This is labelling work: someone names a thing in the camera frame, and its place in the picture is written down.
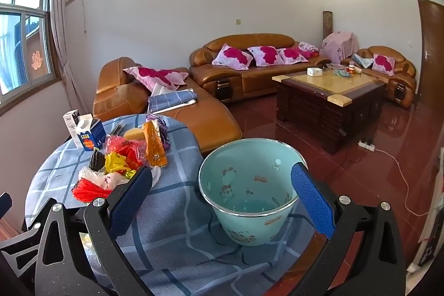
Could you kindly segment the white plastic bag red print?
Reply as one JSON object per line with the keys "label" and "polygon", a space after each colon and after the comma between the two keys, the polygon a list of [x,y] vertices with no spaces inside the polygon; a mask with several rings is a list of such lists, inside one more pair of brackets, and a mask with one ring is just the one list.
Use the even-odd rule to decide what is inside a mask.
{"label": "white plastic bag red print", "polygon": [[101,171],[94,171],[88,167],[82,167],[78,173],[78,179],[87,179],[95,185],[106,190],[113,190],[116,186],[126,184],[129,180],[118,173],[105,174]]}

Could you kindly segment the purple foil wrapper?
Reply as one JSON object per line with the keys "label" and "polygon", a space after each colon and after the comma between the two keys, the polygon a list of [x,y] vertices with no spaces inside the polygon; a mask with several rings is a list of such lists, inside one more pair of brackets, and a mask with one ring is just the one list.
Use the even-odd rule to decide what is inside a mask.
{"label": "purple foil wrapper", "polygon": [[158,125],[158,128],[159,128],[159,133],[160,133],[160,138],[161,138],[161,141],[162,141],[162,144],[163,144],[163,148],[164,148],[164,150],[168,150],[170,148],[170,141],[169,141],[169,138],[168,138],[168,127],[167,127],[167,124],[166,124],[165,120],[162,117],[158,116],[158,115],[149,113],[146,116],[146,121],[147,122],[149,122],[149,121],[157,121],[157,125]]}

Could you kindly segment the yellow plastic bag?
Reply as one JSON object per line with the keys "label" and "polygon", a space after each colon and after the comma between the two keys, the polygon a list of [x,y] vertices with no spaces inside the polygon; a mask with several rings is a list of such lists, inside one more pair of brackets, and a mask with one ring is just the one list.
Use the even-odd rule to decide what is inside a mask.
{"label": "yellow plastic bag", "polygon": [[105,156],[105,173],[119,174],[127,179],[132,179],[136,170],[127,164],[127,157],[116,152],[111,152]]}

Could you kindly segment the yellow sponge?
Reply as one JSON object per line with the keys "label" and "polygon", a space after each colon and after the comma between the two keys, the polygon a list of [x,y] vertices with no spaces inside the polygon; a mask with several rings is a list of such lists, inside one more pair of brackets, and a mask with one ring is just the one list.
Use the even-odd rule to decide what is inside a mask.
{"label": "yellow sponge", "polygon": [[145,133],[141,128],[131,128],[125,132],[123,137],[126,140],[144,140]]}

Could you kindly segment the red patterned foil bag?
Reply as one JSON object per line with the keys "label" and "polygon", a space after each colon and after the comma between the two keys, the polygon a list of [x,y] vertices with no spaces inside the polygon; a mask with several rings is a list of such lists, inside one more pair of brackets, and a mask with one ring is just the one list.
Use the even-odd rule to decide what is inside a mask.
{"label": "red patterned foil bag", "polygon": [[97,186],[85,178],[78,180],[72,189],[73,198],[85,204],[93,202],[96,198],[107,198],[110,194],[111,190]]}

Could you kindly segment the dark wood coffee table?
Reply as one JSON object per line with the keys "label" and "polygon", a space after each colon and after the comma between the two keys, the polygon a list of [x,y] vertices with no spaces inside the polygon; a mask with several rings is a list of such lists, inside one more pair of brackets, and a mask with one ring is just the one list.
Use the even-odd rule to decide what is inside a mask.
{"label": "dark wood coffee table", "polygon": [[320,77],[298,72],[273,81],[277,119],[313,134],[331,155],[378,119],[385,98],[386,84],[365,74],[347,78],[324,70]]}

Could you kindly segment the white power strip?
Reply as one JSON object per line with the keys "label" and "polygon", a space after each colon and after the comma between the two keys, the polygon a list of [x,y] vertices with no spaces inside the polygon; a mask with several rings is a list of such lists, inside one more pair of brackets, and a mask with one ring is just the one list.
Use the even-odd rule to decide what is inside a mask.
{"label": "white power strip", "polygon": [[369,150],[370,152],[374,152],[375,151],[375,146],[371,143],[367,143],[366,141],[362,141],[360,140],[358,142],[359,147],[365,149],[365,150]]}

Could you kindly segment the brown wooden door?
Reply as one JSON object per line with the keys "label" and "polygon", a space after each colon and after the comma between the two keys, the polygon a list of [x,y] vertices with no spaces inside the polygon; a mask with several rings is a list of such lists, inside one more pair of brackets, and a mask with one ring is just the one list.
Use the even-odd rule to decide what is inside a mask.
{"label": "brown wooden door", "polygon": [[419,101],[436,112],[443,112],[443,6],[418,0],[422,27],[422,65]]}

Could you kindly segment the blue plaid tablecloth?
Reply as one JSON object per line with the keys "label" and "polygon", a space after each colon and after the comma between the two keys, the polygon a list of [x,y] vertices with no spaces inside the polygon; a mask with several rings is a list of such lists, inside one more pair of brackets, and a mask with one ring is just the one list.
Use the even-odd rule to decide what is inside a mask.
{"label": "blue plaid tablecloth", "polygon": [[303,254],[314,228],[296,204],[271,241],[234,243],[199,199],[203,157],[191,130],[166,118],[168,165],[117,242],[155,295],[262,295]]}

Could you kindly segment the pink cushion on chaise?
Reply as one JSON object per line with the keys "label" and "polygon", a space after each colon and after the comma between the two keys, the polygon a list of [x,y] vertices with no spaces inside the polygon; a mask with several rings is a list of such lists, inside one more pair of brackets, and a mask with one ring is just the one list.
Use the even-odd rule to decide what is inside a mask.
{"label": "pink cushion on chaise", "polygon": [[133,76],[143,84],[150,92],[156,85],[163,86],[171,91],[176,91],[180,86],[184,86],[188,73],[179,70],[156,70],[142,66],[124,68],[125,73]]}

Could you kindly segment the white tissue box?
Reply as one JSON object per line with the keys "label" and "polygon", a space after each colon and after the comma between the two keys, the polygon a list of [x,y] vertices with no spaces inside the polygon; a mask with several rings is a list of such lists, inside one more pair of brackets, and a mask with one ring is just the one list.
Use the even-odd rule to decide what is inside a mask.
{"label": "white tissue box", "polygon": [[307,68],[306,73],[309,77],[321,77],[323,70],[321,68]]}

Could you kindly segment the orange leather three-seat sofa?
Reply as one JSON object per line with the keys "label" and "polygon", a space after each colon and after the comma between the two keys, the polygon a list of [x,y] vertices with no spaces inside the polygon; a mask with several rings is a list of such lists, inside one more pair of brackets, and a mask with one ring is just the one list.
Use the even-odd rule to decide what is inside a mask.
{"label": "orange leather three-seat sofa", "polygon": [[276,49],[298,48],[298,42],[284,34],[256,33],[232,34],[212,40],[190,54],[191,78],[211,96],[221,102],[235,102],[244,98],[270,95],[276,92],[274,76],[305,71],[310,67],[323,68],[331,61],[315,56],[295,65],[258,67],[250,63],[247,70],[234,70],[227,66],[213,65],[212,61],[224,45],[247,52],[253,46],[273,46]]}

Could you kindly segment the pink floral cushion left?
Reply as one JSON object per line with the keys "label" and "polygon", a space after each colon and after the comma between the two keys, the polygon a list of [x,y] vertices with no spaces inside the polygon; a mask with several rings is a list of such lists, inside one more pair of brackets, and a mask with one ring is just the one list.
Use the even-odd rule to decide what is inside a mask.
{"label": "pink floral cushion left", "polygon": [[252,60],[251,54],[225,44],[211,64],[234,70],[248,70]]}

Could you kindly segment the orange foil snack wrapper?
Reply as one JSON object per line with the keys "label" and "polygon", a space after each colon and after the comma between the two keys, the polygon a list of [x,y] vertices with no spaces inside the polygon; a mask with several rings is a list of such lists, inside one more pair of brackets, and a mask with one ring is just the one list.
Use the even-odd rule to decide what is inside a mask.
{"label": "orange foil snack wrapper", "polygon": [[163,168],[168,164],[157,120],[149,120],[142,126],[145,135],[145,158],[153,167]]}

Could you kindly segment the teal enamel trash bucket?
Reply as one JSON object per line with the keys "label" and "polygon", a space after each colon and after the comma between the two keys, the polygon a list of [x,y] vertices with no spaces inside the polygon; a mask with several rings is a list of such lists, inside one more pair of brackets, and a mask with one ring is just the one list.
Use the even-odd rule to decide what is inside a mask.
{"label": "teal enamel trash bucket", "polygon": [[279,233],[298,202],[291,183],[298,163],[307,165],[301,153],[279,140],[236,140],[204,159],[200,193],[232,241],[261,246]]}

